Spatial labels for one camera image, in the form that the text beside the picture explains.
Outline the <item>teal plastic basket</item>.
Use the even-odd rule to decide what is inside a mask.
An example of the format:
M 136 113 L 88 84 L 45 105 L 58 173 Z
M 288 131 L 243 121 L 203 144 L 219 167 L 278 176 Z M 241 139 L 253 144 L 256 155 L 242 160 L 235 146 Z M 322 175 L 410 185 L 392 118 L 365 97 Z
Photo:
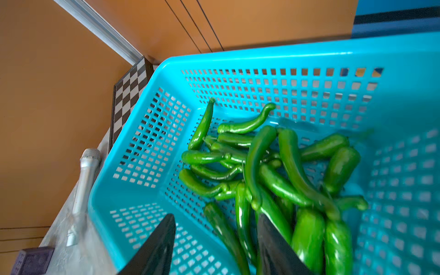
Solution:
M 210 134 L 255 118 L 299 146 L 339 132 L 361 162 L 343 195 L 357 275 L 440 272 L 440 35 L 419 33 L 169 58 L 154 72 L 91 191 L 88 210 L 117 270 L 174 214 L 173 275 L 237 275 L 207 199 L 179 180 L 182 152 L 215 98 Z

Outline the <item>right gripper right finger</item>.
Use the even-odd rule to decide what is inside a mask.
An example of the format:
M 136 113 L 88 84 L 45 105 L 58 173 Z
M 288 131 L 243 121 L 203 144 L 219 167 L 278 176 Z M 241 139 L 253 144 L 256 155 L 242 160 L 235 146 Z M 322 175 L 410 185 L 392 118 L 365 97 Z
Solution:
M 258 275 L 311 275 L 265 214 L 257 222 Z

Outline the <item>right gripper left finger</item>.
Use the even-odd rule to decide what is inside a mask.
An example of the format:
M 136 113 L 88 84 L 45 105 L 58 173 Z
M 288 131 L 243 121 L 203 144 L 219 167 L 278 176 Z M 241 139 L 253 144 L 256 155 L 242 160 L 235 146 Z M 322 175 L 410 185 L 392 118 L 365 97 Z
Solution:
M 119 275 L 168 275 L 175 234 L 175 217 L 167 214 Z

